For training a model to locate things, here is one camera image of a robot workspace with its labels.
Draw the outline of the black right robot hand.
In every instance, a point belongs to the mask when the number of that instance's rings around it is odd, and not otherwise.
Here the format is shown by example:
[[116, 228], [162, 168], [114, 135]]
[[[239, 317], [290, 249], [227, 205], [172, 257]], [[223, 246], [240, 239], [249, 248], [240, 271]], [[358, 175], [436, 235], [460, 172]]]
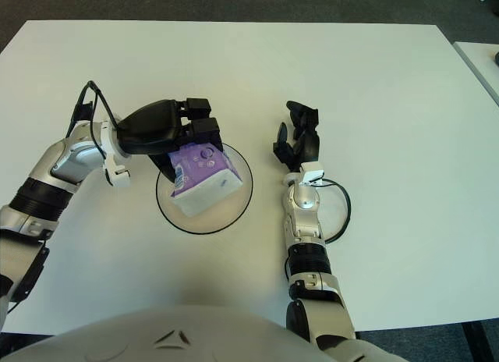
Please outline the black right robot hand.
[[287, 101], [290, 119], [294, 127], [292, 139], [294, 144], [287, 142], [288, 130], [284, 122], [278, 129], [273, 152], [280, 163], [286, 165], [290, 172], [298, 172], [301, 164], [318, 161], [320, 138], [316, 131], [319, 124], [318, 110], [296, 101]]

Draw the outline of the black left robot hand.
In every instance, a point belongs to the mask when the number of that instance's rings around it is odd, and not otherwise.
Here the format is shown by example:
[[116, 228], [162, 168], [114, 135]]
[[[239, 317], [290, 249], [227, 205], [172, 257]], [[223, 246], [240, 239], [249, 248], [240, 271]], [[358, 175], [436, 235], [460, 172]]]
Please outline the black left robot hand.
[[127, 154], [145, 154], [170, 182], [175, 169], [168, 156], [187, 144], [212, 144], [223, 150], [218, 122], [205, 98], [160, 100], [118, 123], [117, 138]]

